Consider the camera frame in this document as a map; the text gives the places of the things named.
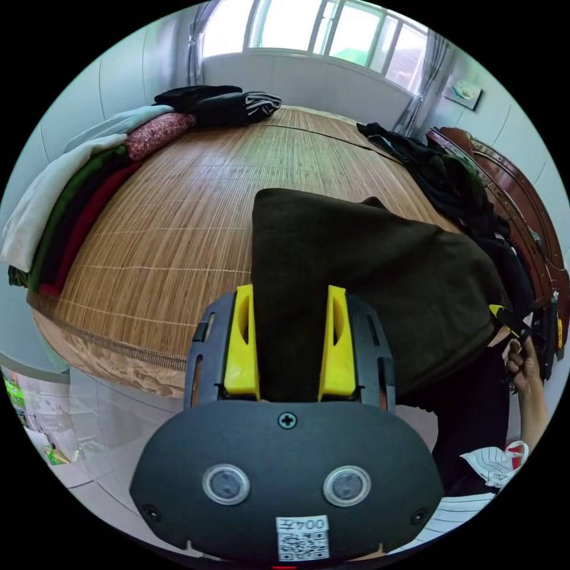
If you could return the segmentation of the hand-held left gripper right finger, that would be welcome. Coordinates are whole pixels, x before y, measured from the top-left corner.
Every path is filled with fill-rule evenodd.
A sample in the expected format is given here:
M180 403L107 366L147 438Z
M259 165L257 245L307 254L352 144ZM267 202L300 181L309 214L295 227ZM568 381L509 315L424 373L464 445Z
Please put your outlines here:
M318 401L349 399L356 391L356 368L346 290L329 286Z

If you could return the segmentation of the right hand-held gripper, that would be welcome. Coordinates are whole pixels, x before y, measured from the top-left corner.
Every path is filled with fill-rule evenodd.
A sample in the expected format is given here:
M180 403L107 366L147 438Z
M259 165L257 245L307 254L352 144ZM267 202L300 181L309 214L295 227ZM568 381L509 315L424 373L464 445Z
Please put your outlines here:
M527 336L527 324L511 310L496 304L489 305L489 310L514 337ZM561 346L562 323L559 317L559 290L554 290L550 300L525 319L531 328L540 374L544 381L548 381L552 375L555 357Z

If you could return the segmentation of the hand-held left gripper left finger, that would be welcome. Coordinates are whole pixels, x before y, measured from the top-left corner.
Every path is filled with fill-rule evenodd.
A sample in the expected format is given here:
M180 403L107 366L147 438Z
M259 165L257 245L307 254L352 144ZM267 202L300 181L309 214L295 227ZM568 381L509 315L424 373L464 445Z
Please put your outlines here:
M251 284L236 289L223 386L230 397L260 399L254 289Z

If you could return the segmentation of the person's right hand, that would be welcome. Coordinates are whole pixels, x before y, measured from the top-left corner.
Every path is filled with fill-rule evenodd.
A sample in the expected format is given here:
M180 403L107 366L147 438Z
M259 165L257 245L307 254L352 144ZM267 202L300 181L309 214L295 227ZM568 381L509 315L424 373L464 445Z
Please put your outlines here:
M536 395L543 389L537 353L530 337L524 342L521 338L510 342L506 369L519 398Z

